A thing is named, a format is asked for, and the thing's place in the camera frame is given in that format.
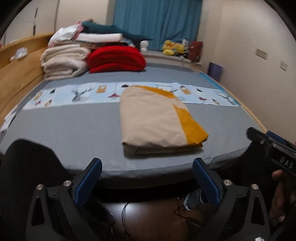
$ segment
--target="purple trash bin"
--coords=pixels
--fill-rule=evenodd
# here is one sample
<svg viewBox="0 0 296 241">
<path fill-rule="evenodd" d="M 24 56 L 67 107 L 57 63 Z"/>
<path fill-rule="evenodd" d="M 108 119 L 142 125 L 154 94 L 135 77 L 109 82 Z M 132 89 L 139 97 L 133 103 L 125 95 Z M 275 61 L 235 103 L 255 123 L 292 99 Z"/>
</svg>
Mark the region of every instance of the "purple trash bin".
<svg viewBox="0 0 296 241">
<path fill-rule="evenodd" d="M 209 69 L 207 71 L 208 76 L 212 77 L 217 82 L 220 82 L 223 73 L 223 67 L 219 64 L 210 62 Z"/>
</svg>

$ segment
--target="beige and yellow fabric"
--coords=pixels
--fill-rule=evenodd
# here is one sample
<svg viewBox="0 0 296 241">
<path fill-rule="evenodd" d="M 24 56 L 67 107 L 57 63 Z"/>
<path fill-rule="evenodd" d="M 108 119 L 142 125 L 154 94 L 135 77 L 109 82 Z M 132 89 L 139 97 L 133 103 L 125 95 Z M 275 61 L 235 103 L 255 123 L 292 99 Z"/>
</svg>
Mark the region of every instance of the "beige and yellow fabric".
<svg viewBox="0 0 296 241">
<path fill-rule="evenodd" d="M 208 137 L 174 94 L 148 86 L 124 90 L 120 125 L 122 144 L 132 154 L 192 150 L 202 147 Z"/>
</svg>

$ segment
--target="metal screw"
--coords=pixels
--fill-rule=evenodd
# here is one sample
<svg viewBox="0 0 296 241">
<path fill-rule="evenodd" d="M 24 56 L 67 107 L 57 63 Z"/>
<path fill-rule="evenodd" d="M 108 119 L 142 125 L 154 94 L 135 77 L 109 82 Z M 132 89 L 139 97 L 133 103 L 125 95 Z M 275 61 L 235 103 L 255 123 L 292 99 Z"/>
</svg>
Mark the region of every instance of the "metal screw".
<svg viewBox="0 0 296 241">
<path fill-rule="evenodd" d="M 223 183 L 224 183 L 226 186 L 230 186 L 230 185 L 232 184 L 232 182 L 231 182 L 230 180 L 227 180 L 227 179 L 225 179 L 225 180 L 223 181 Z"/>
<path fill-rule="evenodd" d="M 258 187 L 257 184 L 252 184 L 252 188 L 255 189 L 255 190 L 257 190 L 259 187 Z"/>
<path fill-rule="evenodd" d="M 42 188 L 43 188 L 43 185 L 42 185 L 42 184 L 39 184 L 39 185 L 37 185 L 37 187 L 36 187 L 37 190 L 41 190 Z"/>
<path fill-rule="evenodd" d="M 72 182 L 70 180 L 64 181 L 64 186 L 68 187 L 72 184 Z"/>
</svg>

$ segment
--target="black pants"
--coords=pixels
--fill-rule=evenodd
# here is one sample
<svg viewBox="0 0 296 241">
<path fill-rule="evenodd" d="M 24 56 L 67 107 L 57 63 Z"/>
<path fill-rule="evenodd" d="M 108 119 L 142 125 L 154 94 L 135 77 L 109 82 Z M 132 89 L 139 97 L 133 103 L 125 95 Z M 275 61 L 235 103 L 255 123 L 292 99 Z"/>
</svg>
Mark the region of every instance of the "black pants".
<svg viewBox="0 0 296 241">
<path fill-rule="evenodd" d="M 71 179 L 52 150 L 25 140 L 14 142 L 0 167 L 0 239 L 2 235 L 1 240 L 25 240 L 28 211 L 38 184 L 53 187 Z"/>
</svg>

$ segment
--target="finger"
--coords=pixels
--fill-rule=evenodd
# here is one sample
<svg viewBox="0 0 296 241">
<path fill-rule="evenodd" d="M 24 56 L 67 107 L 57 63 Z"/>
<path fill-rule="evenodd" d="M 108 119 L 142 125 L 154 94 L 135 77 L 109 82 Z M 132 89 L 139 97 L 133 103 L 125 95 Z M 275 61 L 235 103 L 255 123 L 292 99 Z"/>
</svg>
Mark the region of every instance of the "finger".
<svg viewBox="0 0 296 241">
<path fill-rule="evenodd" d="M 274 201 L 276 203 L 277 207 L 283 207 L 285 202 L 285 196 L 284 196 L 284 185 L 282 182 L 279 182 L 279 184 L 276 187 L 276 191 L 274 192 Z"/>
<path fill-rule="evenodd" d="M 296 191 L 293 191 L 290 195 L 290 204 L 296 206 Z"/>
<path fill-rule="evenodd" d="M 272 226 L 276 226 L 278 224 L 278 222 L 275 220 L 274 218 L 274 214 L 272 212 L 272 210 L 269 211 L 269 223 L 272 225 Z"/>
<path fill-rule="evenodd" d="M 274 199 L 271 202 L 270 218 L 274 218 L 279 223 L 285 219 L 283 207 L 278 207 Z"/>
<path fill-rule="evenodd" d="M 284 178 L 285 172 L 283 170 L 277 170 L 271 174 L 273 180 L 280 182 Z"/>
</svg>

